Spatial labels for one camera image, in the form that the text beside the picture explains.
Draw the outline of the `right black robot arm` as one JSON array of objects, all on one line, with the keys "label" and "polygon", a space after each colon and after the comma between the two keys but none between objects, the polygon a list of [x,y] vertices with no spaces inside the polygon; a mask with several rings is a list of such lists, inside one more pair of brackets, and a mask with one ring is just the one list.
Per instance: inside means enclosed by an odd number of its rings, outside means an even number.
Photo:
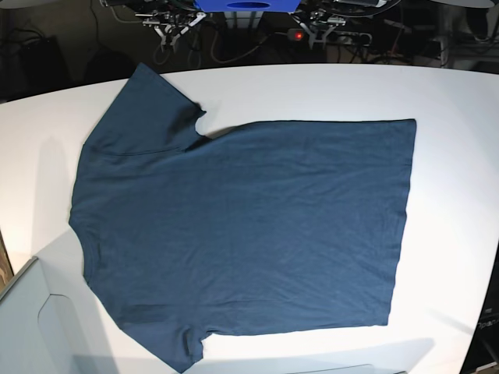
[{"label": "right black robot arm", "polygon": [[195,1],[104,0],[100,4],[113,12],[119,7],[130,10],[137,22],[152,28],[159,37],[166,40],[186,34],[207,16]]}]

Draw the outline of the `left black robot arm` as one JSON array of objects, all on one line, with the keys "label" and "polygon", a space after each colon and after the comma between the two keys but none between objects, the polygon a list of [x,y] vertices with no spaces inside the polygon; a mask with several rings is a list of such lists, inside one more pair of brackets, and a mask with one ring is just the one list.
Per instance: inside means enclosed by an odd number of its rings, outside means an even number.
[{"label": "left black robot arm", "polygon": [[329,44],[364,48],[373,37],[363,30],[363,21],[398,5],[399,1],[301,1],[290,16],[306,33],[311,48]]}]

